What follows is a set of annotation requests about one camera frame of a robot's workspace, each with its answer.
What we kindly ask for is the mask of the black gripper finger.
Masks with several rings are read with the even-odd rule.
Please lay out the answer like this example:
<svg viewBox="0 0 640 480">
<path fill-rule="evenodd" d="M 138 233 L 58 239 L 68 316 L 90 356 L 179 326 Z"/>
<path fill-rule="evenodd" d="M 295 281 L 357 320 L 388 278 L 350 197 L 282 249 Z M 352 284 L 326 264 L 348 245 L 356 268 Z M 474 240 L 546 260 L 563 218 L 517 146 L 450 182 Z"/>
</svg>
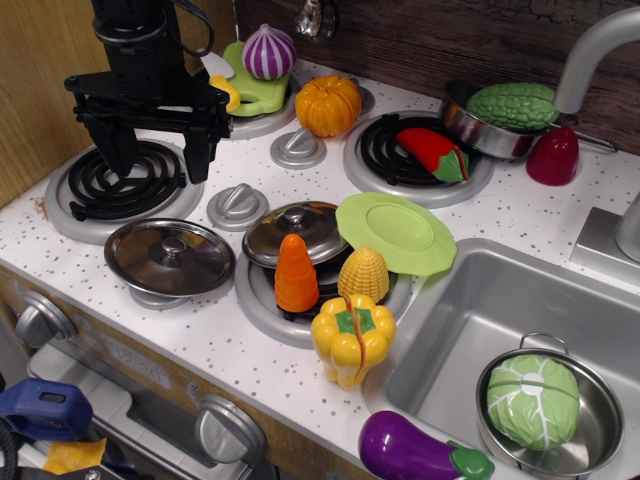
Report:
<svg viewBox="0 0 640 480">
<path fill-rule="evenodd" d="M 191 126 L 183 136 L 189 180 L 193 184 L 202 183 L 207 180 L 209 164 L 215 159 L 219 135 L 214 129 Z"/>
<path fill-rule="evenodd" d="M 138 159 L 134 130 L 114 119 L 96 116 L 86 116 L 84 124 L 109 168 L 117 176 L 127 177 Z"/>
</svg>

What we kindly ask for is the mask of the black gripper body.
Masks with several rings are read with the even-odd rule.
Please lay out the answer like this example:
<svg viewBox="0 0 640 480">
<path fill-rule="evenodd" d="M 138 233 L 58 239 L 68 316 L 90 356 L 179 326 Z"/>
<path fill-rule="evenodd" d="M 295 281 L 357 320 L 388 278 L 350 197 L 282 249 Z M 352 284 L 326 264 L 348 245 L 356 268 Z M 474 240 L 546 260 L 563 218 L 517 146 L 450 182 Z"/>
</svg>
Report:
<svg viewBox="0 0 640 480">
<path fill-rule="evenodd" d="M 185 133 L 198 128 L 227 139 L 232 130 L 226 112 L 229 95 L 188 74 L 176 78 L 168 93 L 125 95 L 109 72 L 70 76 L 64 87 L 75 98 L 74 114 L 87 125 L 105 125 Z"/>
</svg>

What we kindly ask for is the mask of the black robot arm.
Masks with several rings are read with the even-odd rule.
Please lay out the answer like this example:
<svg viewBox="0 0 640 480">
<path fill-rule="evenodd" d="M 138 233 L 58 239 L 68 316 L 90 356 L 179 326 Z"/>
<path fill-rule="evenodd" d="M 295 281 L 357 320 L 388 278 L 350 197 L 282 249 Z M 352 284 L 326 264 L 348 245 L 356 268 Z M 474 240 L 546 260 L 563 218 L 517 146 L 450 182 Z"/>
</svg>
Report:
<svg viewBox="0 0 640 480">
<path fill-rule="evenodd" d="M 231 132 L 230 96 L 190 75 L 177 9 L 202 21 L 190 1 L 95 1 L 93 29 L 109 70 L 71 76 L 64 82 L 75 98 L 74 113 L 118 176 L 130 173 L 139 156 L 139 129 L 180 133 L 192 183 L 208 177 L 218 142 Z"/>
</svg>

